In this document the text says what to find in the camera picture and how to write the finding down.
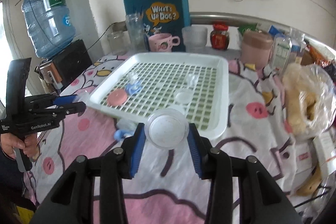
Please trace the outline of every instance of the pink round lid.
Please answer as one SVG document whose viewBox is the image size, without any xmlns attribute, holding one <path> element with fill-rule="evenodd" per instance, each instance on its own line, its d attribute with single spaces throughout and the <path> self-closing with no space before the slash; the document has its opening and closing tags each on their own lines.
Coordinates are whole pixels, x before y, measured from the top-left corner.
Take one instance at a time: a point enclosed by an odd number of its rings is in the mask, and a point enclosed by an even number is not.
<svg viewBox="0 0 336 224">
<path fill-rule="evenodd" d="M 115 89 L 107 97 L 109 106 L 120 106 L 127 100 L 127 93 L 124 89 Z"/>
</svg>

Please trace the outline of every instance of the plastic bag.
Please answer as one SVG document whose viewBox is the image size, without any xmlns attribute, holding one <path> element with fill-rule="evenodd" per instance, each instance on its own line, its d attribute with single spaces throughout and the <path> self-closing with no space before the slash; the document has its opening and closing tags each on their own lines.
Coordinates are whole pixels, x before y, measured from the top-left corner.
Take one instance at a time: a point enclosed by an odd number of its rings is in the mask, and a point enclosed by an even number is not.
<svg viewBox="0 0 336 224">
<path fill-rule="evenodd" d="M 328 73 L 328 75 L 331 77 L 332 81 L 336 83 L 336 64 L 331 63 L 327 66 L 323 66 L 323 68 Z"/>
<path fill-rule="evenodd" d="M 323 196 L 312 200 L 303 211 L 299 212 L 302 223 L 304 224 L 313 223 L 326 207 L 336 189 L 336 173 L 331 174 L 327 179 L 323 180 L 320 185 L 322 187 L 320 187 L 312 197 L 322 194 Z"/>
<path fill-rule="evenodd" d="M 336 93 L 330 76 L 312 64 L 289 64 L 284 75 L 287 121 L 299 139 L 327 130 L 335 118 Z"/>
</svg>

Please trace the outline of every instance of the metal screw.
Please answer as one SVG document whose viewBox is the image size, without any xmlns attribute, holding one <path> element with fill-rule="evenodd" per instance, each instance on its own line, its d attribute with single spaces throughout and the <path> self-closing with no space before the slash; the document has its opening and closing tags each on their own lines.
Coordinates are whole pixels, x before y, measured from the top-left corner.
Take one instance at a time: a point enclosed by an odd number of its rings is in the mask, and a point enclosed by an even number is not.
<svg viewBox="0 0 336 224">
<path fill-rule="evenodd" d="M 124 152 L 124 150 L 121 147 L 117 147 L 115 149 L 113 149 L 113 153 L 115 153 L 116 155 L 120 155 Z"/>
<path fill-rule="evenodd" d="M 255 156 L 248 156 L 247 157 L 247 160 L 250 162 L 250 163 L 253 163 L 255 164 L 258 160 Z"/>
<path fill-rule="evenodd" d="M 212 147 L 212 148 L 210 148 L 210 152 L 213 153 L 213 154 L 219 154 L 220 150 L 218 148 Z"/>
<path fill-rule="evenodd" d="M 81 162 L 83 162 L 83 161 L 85 161 L 85 156 L 83 156 L 83 155 L 80 155 L 80 156 L 78 156 L 78 157 L 76 158 L 76 162 L 81 163 Z"/>
</svg>

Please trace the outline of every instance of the glass jar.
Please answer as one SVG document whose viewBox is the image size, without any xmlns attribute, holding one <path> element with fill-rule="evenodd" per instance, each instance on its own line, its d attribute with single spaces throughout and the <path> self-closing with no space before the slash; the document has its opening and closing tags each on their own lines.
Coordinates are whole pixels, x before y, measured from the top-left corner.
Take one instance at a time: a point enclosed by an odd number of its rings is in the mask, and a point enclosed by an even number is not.
<svg viewBox="0 0 336 224">
<path fill-rule="evenodd" d="M 225 23 L 216 23 L 213 25 L 213 31 L 210 34 L 211 46 L 216 50 L 227 50 L 230 36 L 228 25 Z"/>
<path fill-rule="evenodd" d="M 133 51 L 135 53 L 148 52 L 140 13 L 126 15 L 125 22 Z"/>
<path fill-rule="evenodd" d="M 124 32 L 113 32 L 107 36 L 113 55 L 124 55 L 127 53 L 127 47 L 124 42 Z"/>
</svg>

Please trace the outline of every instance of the white plastic tray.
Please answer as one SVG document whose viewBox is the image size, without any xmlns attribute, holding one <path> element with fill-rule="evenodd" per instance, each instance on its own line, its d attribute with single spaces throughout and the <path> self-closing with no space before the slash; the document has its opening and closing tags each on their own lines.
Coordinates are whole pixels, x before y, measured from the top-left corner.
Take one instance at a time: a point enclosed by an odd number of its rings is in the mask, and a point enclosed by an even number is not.
<svg viewBox="0 0 336 224">
<path fill-rule="evenodd" d="M 127 74 L 134 71 L 142 90 L 117 107 L 108 106 L 107 96 L 116 88 L 125 88 Z M 113 117 L 146 122 L 157 109 L 178 105 L 174 92 L 186 85 L 186 75 L 195 74 L 192 101 L 184 105 L 186 118 L 196 124 L 201 136 L 219 137 L 227 125 L 228 63 L 212 55 L 184 52 L 147 52 L 135 54 L 110 74 L 90 95 L 87 106 Z"/>
</svg>

